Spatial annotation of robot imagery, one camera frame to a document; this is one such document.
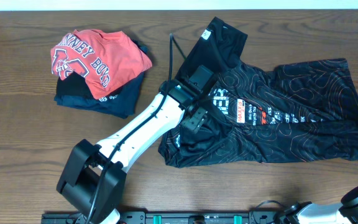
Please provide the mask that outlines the black orange-lined jersey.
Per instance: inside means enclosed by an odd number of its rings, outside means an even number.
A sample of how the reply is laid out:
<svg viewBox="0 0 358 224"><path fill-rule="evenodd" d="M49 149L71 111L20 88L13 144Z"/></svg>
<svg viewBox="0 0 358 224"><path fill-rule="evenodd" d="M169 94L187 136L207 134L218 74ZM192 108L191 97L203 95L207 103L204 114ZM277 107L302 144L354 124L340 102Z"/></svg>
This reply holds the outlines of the black orange-lined jersey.
<svg viewBox="0 0 358 224"><path fill-rule="evenodd" d="M241 61L247 35L214 18L180 67L200 66L216 83L200 103L206 117L192 133L166 132L158 151L177 168L236 161L358 161L358 96L344 58L279 65L266 72Z"/></svg>

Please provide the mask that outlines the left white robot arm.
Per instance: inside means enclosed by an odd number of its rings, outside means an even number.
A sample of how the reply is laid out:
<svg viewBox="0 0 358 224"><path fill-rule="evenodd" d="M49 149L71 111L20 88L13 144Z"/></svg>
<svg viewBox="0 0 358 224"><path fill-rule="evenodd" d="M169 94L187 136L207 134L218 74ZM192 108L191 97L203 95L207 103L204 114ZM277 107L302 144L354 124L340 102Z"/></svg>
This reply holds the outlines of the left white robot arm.
<svg viewBox="0 0 358 224"><path fill-rule="evenodd" d="M91 144L83 139L72 149L57 191L85 218L85 223L117 223L129 169L184 115L199 115L199 101L211 85L194 80L165 81L148 107L111 136Z"/></svg>

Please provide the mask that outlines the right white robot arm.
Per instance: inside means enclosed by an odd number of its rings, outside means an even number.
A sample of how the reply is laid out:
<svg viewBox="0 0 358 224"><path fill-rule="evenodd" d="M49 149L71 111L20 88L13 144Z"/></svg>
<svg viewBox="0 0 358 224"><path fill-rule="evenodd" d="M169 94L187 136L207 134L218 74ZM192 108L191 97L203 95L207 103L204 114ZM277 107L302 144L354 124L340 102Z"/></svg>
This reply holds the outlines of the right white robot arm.
<svg viewBox="0 0 358 224"><path fill-rule="evenodd" d="M339 203L296 203L280 215L280 223L358 224L358 186L345 194Z"/></svg>

